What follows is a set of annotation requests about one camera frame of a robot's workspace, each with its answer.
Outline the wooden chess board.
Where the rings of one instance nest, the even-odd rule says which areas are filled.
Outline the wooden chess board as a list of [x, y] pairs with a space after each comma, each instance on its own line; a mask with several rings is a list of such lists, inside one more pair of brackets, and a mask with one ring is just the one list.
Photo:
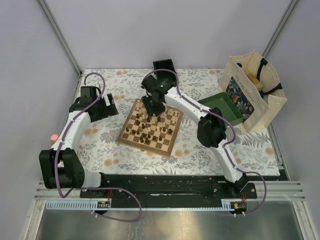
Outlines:
[[170, 157], [183, 113], [165, 107], [159, 116], [148, 116], [141, 99], [136, 99], [117, 137], [117, 142], [139, 150]]

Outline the green metal tray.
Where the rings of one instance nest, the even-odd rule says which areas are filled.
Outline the green metal tray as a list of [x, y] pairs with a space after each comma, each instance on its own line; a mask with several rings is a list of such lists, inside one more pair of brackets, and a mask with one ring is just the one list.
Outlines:
[[241, 124], [244, 119], [241, 112], [237, 109], [225, 92], [220, 92], [203, 98], [198, 102], [206, 107], [209, 107], [210, 109], [218, 108], [221, 111], [222, 116], [233, 126]]

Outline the cream canvas tote bag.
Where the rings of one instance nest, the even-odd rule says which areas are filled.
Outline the cream canvas tote bag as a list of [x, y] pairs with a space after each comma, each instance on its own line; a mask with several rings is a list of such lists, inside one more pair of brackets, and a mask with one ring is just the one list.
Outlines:
[[[262, 83], [261, 91], [246, 76], [248, 73]], [[243, 115], [240, 127], [245, 134], [268, 127], [287, 101], [277, 71], [255, 50], [229, 57], [218, 89]]]

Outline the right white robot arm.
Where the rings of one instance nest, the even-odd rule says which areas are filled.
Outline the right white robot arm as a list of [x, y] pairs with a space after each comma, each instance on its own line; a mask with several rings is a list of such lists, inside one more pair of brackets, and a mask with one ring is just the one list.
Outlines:
[[209, 108], [201, 105], [179, 89], [178, 81], [170, 79], [158, 80], [148, 74], [141, 82], [147, 95], [142, 102], [147, 114], [159, 116], [165, 111], [164, 104], [173, 106], [189, 116], [197, 124], [197, 139], [209, 148], [218, 160], [228, 184], [228, 194], [239, 198], [246, 191], [247, 176], [239, 170], [226, 136], [226, 125], [231, 125], [222, 116], [219, 108]]

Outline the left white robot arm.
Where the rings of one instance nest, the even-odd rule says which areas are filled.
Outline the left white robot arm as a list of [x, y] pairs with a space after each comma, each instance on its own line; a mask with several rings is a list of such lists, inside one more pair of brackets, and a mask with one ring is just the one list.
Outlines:
[[107, 99], [98, 98], [100, 93], [96, 86], [82, 86], [80, 96], [69, 108], [67, 123], [57, 141], [49, 150], [40, 152], [39, 163], [46, 188], [57, 187], [57, 167], [62, 189], [91, 188], [98, 198], [107, 195], [109, 186], [101, 181], [101, 174], [86, 171], [78, 158], [78, 147], [89, 124], [118, 114], [113, 95], [108, 93]]

